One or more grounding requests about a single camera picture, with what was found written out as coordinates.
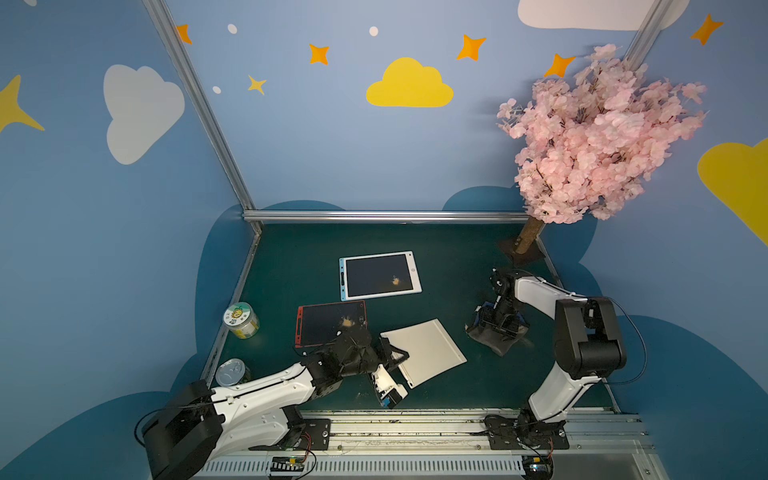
tree trunk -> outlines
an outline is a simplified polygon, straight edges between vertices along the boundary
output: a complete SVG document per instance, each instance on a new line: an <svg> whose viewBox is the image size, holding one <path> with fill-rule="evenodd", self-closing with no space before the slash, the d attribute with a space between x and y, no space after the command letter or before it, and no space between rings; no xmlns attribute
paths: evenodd
<svg viewBox="0 0 768 480"><path fill-rule="evenodd" d="M522 232L520 232L520 235L515 239L513 251L517 254L527 252L528 248L531 247L531 244L536 241L536 237L541 233L541 230L544 229L544 225L545 223L543 221L528 217L528 221L525 222Z"/></svg>

white cloud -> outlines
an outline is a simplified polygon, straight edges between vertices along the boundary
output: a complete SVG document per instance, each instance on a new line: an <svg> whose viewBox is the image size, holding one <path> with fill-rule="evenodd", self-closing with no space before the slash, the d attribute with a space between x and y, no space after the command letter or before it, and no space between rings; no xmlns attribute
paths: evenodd
<svg viewBox="0 0 768 480"><path fill-rule="evenodd" d="M181 89L149 67L112 65L104 75L104 101L112 116L107 146L123 165L146 154L184 112Z"/></svg>
<svg viewBox="0 0 768 480"><path fill-rule="evenodd" d="M685 11L689 0L673 0L663 28ZM638 30L654 0L520 0L520 20L535 28Z"/></svg>

tin can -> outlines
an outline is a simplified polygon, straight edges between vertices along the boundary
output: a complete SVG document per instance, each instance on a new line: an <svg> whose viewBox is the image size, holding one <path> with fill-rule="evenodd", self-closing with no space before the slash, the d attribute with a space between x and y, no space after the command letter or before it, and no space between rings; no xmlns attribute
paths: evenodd
<svg viewBox="0 0 768 480"><path fill-rule="evenodd" d="M239 339L248 339L259 331L259 318L245 302L231 305L224 312L223 321Z"/></svg>
<svg viewBox="0 0 768 480"><path fill-rule="evenodd" d="M250 370L241 359L227 360L216 369L216 382L221 386L239 385L252 379Z"/></svg>

drawing tablet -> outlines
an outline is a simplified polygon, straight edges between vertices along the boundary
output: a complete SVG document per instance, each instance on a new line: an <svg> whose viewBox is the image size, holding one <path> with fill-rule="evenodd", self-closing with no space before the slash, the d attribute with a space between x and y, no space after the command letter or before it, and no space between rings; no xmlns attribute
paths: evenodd
<svg viewBox="0 0 768 480"><path fill-rule="evenodd" d="M339 259L341 300L420 293L413 252L381 253Z"/></svg>
<svg viewBox="0 0 768 480"><path fill-rule="evenodd" d="M366 303L324 303L300 306L296 315L296 348L320 346L336 339L341 326L367 325Z"/></svg>

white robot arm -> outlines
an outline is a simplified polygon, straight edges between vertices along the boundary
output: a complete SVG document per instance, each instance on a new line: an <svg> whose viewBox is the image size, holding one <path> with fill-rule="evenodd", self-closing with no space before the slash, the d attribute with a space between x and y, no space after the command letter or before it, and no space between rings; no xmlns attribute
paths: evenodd
<svg viewBox="0 0 768 480"><path fill-rule="evenodd" d="M568 410L592 385L627 362L616 313L604 297L577 295L522 270L494 269L491 281L496 303L478 308L478 319L483 320L468 333L497 354L503 356L527 332L521 316L525 304L554 320L552 370L522 407L514 431L504 434L514 433L527 446L540 445L561 436Z"/></svg>
<svg viewBox="0 0 768 480"><path fill-rule="evenodd" d="M152 478L187 480L221 455L295 447L306 428L297 406L335 391L347 376L370 375L379 400L394 407L407 392L389 371L409 354L379 341L374 349L365 326L345 327L334 344L274 375L214 389L191 383L141 429Z"/></svg>

